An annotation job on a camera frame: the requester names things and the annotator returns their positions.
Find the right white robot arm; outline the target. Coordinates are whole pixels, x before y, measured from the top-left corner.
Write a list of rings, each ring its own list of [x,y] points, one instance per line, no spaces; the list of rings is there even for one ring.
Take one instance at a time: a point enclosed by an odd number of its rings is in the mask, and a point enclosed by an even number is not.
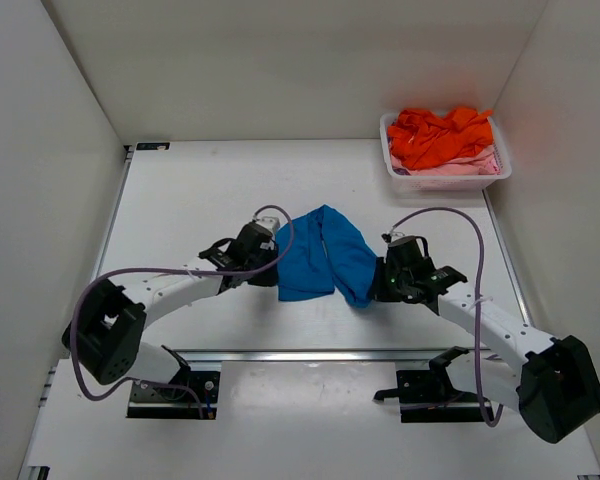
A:
[[[374,399],[397,398],[405,407],[434,408],[466,394],[518,413],[542,440],[556,444],[600,414],[600,382],[586,345],[559,339],[523,324],[477,294],[467,277],[450,266],[437,268],[421,236],[386,234],[370,297],[376,302],[424,305],[439,318],[473,335],[478,348],[451,347],[429,360],[425,371],[380,390]]]

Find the blue t shirt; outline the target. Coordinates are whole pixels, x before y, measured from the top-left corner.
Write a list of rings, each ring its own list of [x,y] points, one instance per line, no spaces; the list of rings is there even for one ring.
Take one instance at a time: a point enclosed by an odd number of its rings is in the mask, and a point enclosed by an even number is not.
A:
[[[284,225],[276,234],[289,252],[277,263],[278,300],[299,302],[342,294],[347,304],[370,303],[376,254],[339,211],[323,205]]]

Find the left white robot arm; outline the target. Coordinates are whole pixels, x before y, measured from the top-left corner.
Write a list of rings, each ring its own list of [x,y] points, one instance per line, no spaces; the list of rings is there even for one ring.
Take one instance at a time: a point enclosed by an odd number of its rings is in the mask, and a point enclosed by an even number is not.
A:
[[[276,217],[244,225],[235,239],[221,239],[176,274],[158,273],[138,283],[98,281],[86,293],[63,334],[74,372],[86,369],[101,385],[131,378],[170,390],[187,386],[190,368],[173,350],[142,340],[146,327],[192,303],[243,284],[273,287],[278,257]]]

